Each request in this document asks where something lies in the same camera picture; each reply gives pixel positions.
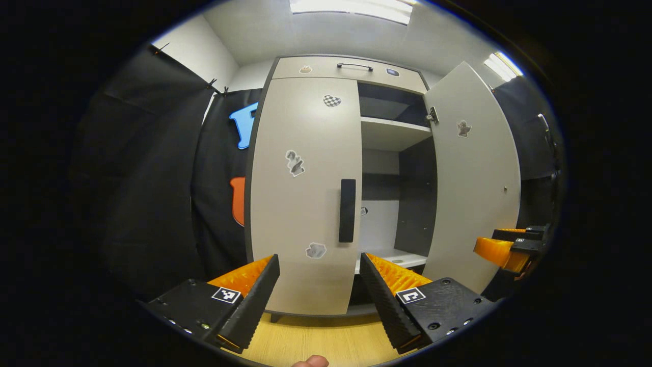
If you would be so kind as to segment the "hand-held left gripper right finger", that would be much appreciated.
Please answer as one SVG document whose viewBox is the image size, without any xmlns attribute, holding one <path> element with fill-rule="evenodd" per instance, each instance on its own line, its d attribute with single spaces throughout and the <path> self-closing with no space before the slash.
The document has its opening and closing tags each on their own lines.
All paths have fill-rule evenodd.
<svg viewBox="0 0 652 367">
<path fill-rule="evenodd" d="M 445 343 L 498 306 L 450 277 L 430 280 L 371 253 L 361 253 L 360 276 L 400 354 Z"/>
</svg>

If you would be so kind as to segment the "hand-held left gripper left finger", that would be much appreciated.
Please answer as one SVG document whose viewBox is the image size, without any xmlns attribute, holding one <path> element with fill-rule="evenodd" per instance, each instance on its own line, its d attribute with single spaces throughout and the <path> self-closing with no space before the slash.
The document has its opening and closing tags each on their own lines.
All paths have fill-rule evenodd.
<svg viewBox="0 0 652 367">
<path fill-rule="evenodd" d="M 209 282 L 187 279 L 144 304 L 198 343 L 240 354 L 249 348 L 277 279 L 277 254 Z"/>
</svg>

